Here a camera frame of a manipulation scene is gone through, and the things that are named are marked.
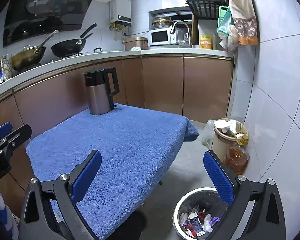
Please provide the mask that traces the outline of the blue gloved left hand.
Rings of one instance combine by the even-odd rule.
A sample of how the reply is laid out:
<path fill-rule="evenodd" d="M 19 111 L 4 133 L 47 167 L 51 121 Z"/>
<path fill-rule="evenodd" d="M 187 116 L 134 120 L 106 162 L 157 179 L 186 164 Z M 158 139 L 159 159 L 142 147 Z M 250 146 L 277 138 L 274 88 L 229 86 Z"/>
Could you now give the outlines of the blue gloved left hand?
<path fill-rule="evenodd" d="M 10 208 L 5 204 L 4 199 L 0 193 L 0 225 L 3 226 L 5 232 L 10 239 L 19 239 L 18 223 L 15 220 L 14 214 Z"/>

